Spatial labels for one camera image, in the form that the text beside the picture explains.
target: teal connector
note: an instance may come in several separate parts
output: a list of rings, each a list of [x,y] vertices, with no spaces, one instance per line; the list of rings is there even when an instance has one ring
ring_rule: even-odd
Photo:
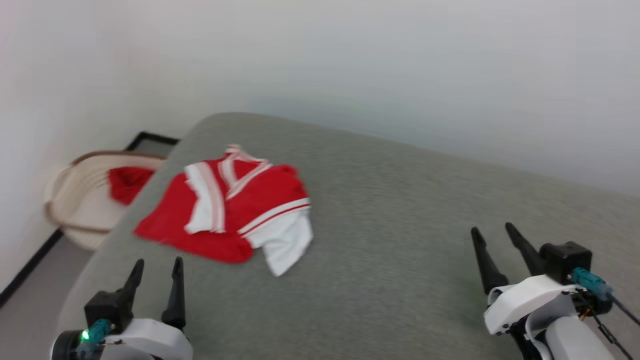
[[[78,358],[82,359],[83,356],[88,359],[110,332],[111,323],[107,319],[100,319],[93,323],[90,329],[83,331],[80,335],[80,345],[76,348]]]
[[[598,297],[598,299],[603,301],[607,300],[608,295],[613,292],[613,288],[607,285],[604,280],[583,268],[573,269],[571,280],[591,291]]]

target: clothing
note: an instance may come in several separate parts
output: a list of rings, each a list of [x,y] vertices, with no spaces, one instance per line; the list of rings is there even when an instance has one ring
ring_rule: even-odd
[[[262,247],[279,276],[313,238],[309,208],[295,168],[273,166],[232,145],[222,159],[187,166],[135,233],[227,262],[247,260],[248,250]]]
[[[141,167],[119,167],[107,171],[109,194],[125,205],[129,205],[153,176],[154,171]]]

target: floor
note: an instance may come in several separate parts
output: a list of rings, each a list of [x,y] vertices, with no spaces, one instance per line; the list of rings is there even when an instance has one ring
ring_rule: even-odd
[[[136,151],[167,155],[172,149],[171,145],[144,140]],[[62,237],[43,258],[0,309],[3,359],[49,358],[60,309],[92,255]]]

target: mattress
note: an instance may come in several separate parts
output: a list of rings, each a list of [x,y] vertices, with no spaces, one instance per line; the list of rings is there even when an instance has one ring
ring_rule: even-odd
[[[281,277],[261,251],[230,265],[132,234],[173,176],[219,158],[230,143],[293,165],[310,195],[314,241]],[[484,328],[471,228],[480,228],[512,282],[529,274],[505,222],[536,248],[576,241],[593,251],[592,270],[637,312],[639,214],[634,197],[300,122],[222,113],[201,121],[140,193],[78,278],[58,330],[85,328],[84,304],[96,291],[121,287],[139,258],[145,273],[134,314],[159,319],[173,260],[182,256],[194,359],[519,359],[510,338]],[[603,320],[640,354],[630,320],[617,310]]]

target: black baseboard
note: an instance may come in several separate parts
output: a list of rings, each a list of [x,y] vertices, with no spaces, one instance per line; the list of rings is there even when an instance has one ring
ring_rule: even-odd
[[[142,141],[151,140],[155,142],[166,143],[169,145],[175,145],[178,143],[178,139],[168,138],[166,136],[161,136],[157,134],[147,133],[142,131],[140,134],[136,136],[135,139],[127,146],[126,151],[135,150]],[[33,272],[33,270],[38,266],[38,264],[42,261],[42,259],[49,253],[49,251],[54,247],[54,245],[62,238],[64,233],[61,229],[57,229],[47,241],[36,251],[36,253],[29,259],[26,265],[20,270],[18,275],[16,275],[11,283],[0,293],[0,308],[2,308],[7,301],[11,298],[11,296],[22,286],[24,281],[29,277],[29,275]]]

